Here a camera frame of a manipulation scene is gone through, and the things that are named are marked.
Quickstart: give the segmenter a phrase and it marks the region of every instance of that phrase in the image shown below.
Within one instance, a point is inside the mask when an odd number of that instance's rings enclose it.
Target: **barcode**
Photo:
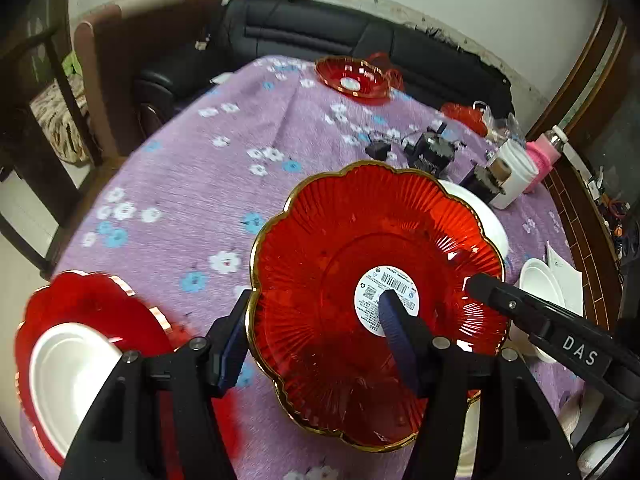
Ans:
[[[403,285],[400,280],[396,280],[391,274],[388,272],[382,273],[382,281],[389,285],[391,288],[397,290],[400,294],[404,294],[406,292],[406,285]]]
[[[364,297],[368,300],[373,300],[373,297],[376,295],[376,289],[372,286],[368,287],[364,293]]]

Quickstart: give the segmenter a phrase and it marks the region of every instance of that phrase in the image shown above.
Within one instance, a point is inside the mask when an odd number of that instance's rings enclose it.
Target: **brown sofa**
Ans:
[[[92,129],[105,157],[144,140],[131,81],[143,64],[189,40],[222,0],[116,0],[85,16],[74,32]]]

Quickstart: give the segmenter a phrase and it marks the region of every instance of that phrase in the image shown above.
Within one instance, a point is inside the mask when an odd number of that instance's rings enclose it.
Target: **red plate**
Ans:
[[[381,104],[389,94],[382,70],[361,59],[325,57],[316,61],[316,73],[325,85],[368,104]]]
[[[59,466],[64,458],[47,438],[31,400],[29,387],[29,365],[31,351],[40,336],[49,328],[66,322],[82,323],[101,332],[117,348],[125,352],[137,349],[145,356],[155,356],[171,352],[187,342],[190,334],[177,325],[171,325],[156,307],[149,307],[139,299],[133,290],[117,276],[78,270],[62,272],[50,285],[40,288],[31,296],[24,314],[24,321],[15,335],[15,361],[18,369],[16,387],[18,398],[33,424],[36,436],[44,451]],[[237,447],[238,435],[230,420],[234,400],[229,397],[222,409],[216,406],[218,420],[222,420],[221,431],[228,449],[233,455]],[[161,422],[163,439],[167,428],[172,427],[170,399],[161,399]],[[172,468],[175,446],[163,442],[167,453],[168,473],[172,480],[181,478],[182,473]]]
[[[250,348],[295,422],[368,451],[410,442],[426,406],[356,314],[361,278],[381,266],[413,280],[434,335],[495,354],[508,328],[463,292],[476,272],[504,278],[497,249],[430,175],[361,161],[299,184],[254,243]]]

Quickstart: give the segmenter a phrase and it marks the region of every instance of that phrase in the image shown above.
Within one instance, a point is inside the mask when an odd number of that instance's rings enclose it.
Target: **pink bottle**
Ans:
[[[558,126],[554,126],[548,132],[540,135],[535,142],[527,142],[527,155],[529,155],[538,167],[538,174],[525,193],[533,191],[536,185],[551,172],[554,164],[562,156],[564,144],[568,142],[567,136]]]

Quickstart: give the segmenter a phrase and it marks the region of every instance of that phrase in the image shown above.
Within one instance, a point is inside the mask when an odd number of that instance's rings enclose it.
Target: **purple tablecloth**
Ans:
[[[300,180],[367,158],[364,146],[373,131],[398,142],[388,162],[406,166],[399,140],[439,126],[442,118],[402,92],[394,92],[383,106],[364,107],[320,84],[310,63],[257,60],[129,157],[96,200],[57,270],[117,274],[193,332],[204,333],[249,285],[255,235],[281,211]],[[484,161],[490,146],[455,121],[449,121],[447,135],[467,145],[447,169],[458,182],[472,161]],[[572,261],[558,212],[542,185],[496,213],[510,240],[508,282],[516,281],[528,258],[544,259],[547,241]],[[536,362],[532,368],[556,412],[561,400],[580,388],[559,364]],[[251,357],[237,387],[244,442],[234,463],[239,479],[401,477],[411,446],[368,454],[300,429]]]

